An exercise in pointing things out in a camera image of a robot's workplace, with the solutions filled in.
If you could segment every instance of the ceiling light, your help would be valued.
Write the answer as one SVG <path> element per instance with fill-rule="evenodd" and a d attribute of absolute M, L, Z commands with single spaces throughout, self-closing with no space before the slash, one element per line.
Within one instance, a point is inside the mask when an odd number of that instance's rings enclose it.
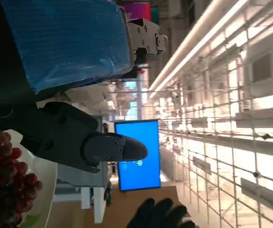
<path fill-rule="evenodd" d="M 203 37 L 203 39 L 186 55 L 186 57 L 175 67 L 175 69 L 164 79 L 164 81 L 155 89 L 149 98 L 153 98 L 156 92 L 161 90 L 167 82 L 188 62 L 229 20 L 248 0 L 239 0 L 237 3 L 218 21 L 218 23 Z"/>

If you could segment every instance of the black glove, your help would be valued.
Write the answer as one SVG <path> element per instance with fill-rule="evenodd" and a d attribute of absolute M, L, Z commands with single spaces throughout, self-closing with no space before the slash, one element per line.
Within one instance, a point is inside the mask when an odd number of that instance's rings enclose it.
<path fill-rule="evenodd" d="M 147 199 L 137 210 L 127 228 L 195 228 L 192 221 L 178 225 L 187 213 L 185 206 L 169 211 L 173 201 L 169 198 L 155 205 L 154 199 Z"/>

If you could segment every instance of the grape bunch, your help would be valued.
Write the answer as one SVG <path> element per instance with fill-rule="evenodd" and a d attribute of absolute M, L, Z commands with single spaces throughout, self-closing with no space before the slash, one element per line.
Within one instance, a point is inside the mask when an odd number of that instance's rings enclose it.
<path fill-rule="evenodd" d="M 11 135 L 0 132 L 0 228 L 17 228 L 22 213 L 32 209 L 42 183 L 28 165 L 17 159 L 19 148 L 12 148 Z"/>

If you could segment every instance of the blue screen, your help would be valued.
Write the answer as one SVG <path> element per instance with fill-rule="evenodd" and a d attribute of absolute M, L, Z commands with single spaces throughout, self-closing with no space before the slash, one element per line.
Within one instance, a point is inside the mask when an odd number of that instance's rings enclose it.
<path fill-rule="evenodd" d="M 148 156 L 143 160 L 119 162 L 120 190 L 160 187 L 158 122 L 120 122 L 115 124 L 115 130 L 140 141 L 148 149 Z"/>

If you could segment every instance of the blue fabric cover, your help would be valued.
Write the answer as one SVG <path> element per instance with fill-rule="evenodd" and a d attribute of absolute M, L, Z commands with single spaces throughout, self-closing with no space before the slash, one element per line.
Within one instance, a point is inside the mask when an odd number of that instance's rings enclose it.
<path fill-rule="evenodd" d="M 106 0 L 1 0 L 35 92 L 130 68 L 120 8 Z"/>

